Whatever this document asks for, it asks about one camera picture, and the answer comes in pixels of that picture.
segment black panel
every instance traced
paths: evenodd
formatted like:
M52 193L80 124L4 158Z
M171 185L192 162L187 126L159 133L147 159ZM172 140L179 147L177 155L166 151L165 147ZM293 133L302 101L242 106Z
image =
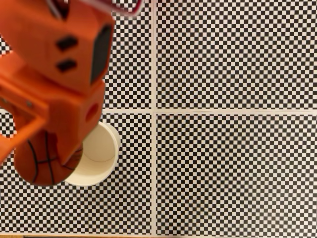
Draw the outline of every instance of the black panel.
M91 83L95 82L106 66L109 58L108 49L110 47L112 27L104 26L101 32L97 35L94 44L94 55L92 62Z
M77 46L78 40L74 36L66 36L66 37L60 39L59 41L57 41L56 45L61 51L65 51L69 48Z
M72 68L75 68L76 66L77 62L72 59L66 59L56 65L56 67L62 72L66 72Z

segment basketball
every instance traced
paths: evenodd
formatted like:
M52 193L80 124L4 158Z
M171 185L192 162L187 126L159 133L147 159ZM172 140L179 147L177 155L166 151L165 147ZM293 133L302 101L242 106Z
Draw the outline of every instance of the basketball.
M27 182L37 186L52 186L67 179L77 167L83 153L81 145L62 165L57 153L54 134L41 131L18 146L14 154L14 166Z

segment cup rim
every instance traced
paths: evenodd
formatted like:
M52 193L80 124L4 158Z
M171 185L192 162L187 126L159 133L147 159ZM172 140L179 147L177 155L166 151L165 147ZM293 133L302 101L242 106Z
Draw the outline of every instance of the cup rim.
M114 161L113 161L113 163L112 163L112 166L111 166L109 172L108 172L107 174L105 174L105 176L103 176L102 179L100 179L100 180L98 180L98 181L96 181L96 182L90 183L90 184L85 184L85 185L83 185L83 184L79 184L79 183L76 183L76 182L68 182L67 180L68 180L69 177L68 177L67 179L65 179L65 182L66 182L66 183L69 183L69 184L74 185L74 186L80 186L80 187L94 186L94 185L99 184L99 183L101 183L102 181L104 181L104 180L112 173L112 171L114 170L114 168L115 168L115 166L116 166L116 164L117 164L118 158L119 158L118 143L117 143L117 141L116 141L116 138L115 138L113 132L105 125L105 123L99 121L99 122L98 122L98 125L100 125L100 126L102 126L103 128L105 128L105 129L107 130L108 134L110 134L110 136L111 136L111 138L112 138L112 141L113 141L113 144L114 144L114 148L115 148Z

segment black and white checkered surface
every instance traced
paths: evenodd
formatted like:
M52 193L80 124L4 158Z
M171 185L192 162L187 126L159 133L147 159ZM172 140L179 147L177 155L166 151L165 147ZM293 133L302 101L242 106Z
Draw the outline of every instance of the black and white checkered surface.
M135 19L114 15L104 108L127 114L103 121L122 136L118 166L90 188L38 188L9 158L0 173L0 233L316 237L317 117L275 111L317 109L316 9L315 0L145 0ZM10 50L0 44L1 54ZM9 114L0 126L14 133Z
M135 19L123 16L115 16L114 19L116 26L109 72L105 77L104 108L151 108L151 0L145 0L143 11Z
M157 1L157 107L317 109L316 5Z
M2 114L1 122L12 134L13 120L7 125ZM150 234L151 115L107 114L103 122L116 127L122 145L117 167L96 186L35 187L19 177L11 158L4 163L0 232Z
M1 38L1 35L0 35L0 55L5 55L7 53L10 52L10 46L4 41L3 38Z
M158 116L159 235L316 237L316 116Z

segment paper cup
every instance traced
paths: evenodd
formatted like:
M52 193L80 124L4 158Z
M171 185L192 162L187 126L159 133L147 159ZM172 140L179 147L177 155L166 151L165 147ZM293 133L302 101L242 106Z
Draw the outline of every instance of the paper cup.
M83 142L83 156L75 171L65 180L76 186L93 186L114 170L121 146L119 132L99 122Z

